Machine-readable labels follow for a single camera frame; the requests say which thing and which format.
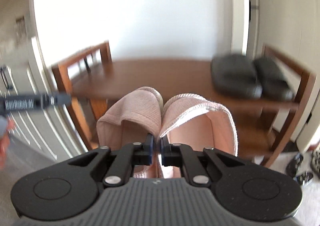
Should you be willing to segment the dark green slide sandal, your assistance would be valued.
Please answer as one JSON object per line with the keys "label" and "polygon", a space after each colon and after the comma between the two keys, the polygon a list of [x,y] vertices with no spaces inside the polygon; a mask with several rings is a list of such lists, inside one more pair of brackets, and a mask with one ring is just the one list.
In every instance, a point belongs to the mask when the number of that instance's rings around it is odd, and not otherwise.
{"label": "dark green slide sandal", "polygon": [[214,57],[210,64],[214,88],[224,95],[259,99],[263,89],[252,61],[241,54]]}

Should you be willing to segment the brown wooden shoe rack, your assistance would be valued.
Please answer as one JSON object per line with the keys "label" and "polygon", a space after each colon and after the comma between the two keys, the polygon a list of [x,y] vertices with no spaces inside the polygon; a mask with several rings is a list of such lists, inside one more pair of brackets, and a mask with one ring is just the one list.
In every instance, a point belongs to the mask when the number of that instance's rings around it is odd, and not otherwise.
{"label": "brown wooden shoe rack", "polygon": [[181,93],[196,93],[226,106],[235,114],[239,136],[239,156],[263,156],[270,166],[289,142],[311,96],[316,77],[308,69],[278,50],[265,45],[263,55],[279,60],[299,78],[299,88],[290,102],[236,99],[213,87],[210,62],[199,60],[147,59],[113,62],[107,42],[90,47],[52,67],[57,88],[72,96],[69,115],[84,145],[98,147],[95,128],[90,127],[80,99],[90,103],[95,119],[111,102],[142,86],[159,91],[165,101]]}

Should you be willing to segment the black sandals in background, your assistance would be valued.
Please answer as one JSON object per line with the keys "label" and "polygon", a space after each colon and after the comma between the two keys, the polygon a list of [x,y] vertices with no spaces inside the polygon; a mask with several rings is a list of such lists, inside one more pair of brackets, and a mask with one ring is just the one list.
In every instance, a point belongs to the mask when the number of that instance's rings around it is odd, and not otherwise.
{"label": "black sandals in background", "polygon": [[297,153],[285,169],[285,173],[300,186],[307,186],[315,177],[319,179],[319,150],[311,153],[309,167],[306,166],[306,161],[302,153]]}

